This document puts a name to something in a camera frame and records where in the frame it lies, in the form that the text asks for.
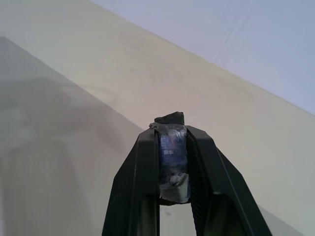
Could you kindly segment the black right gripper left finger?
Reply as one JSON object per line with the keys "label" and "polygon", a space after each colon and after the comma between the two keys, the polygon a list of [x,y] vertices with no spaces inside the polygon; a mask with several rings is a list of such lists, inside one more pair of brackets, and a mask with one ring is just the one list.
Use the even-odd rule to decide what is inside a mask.
{"label": "black right gripper left finger", "polygon": [[102,236],[159,236],[158,137],[139,134],[114,177]]}

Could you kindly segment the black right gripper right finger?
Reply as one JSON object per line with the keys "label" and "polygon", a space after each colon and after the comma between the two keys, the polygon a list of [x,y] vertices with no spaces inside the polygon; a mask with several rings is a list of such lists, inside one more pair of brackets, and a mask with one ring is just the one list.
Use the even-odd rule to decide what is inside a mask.
{"label": "black right gripper right finger", "polygon": [[187,126],[190,203],[197,236],[271,236],[242,174],[203,130]]}

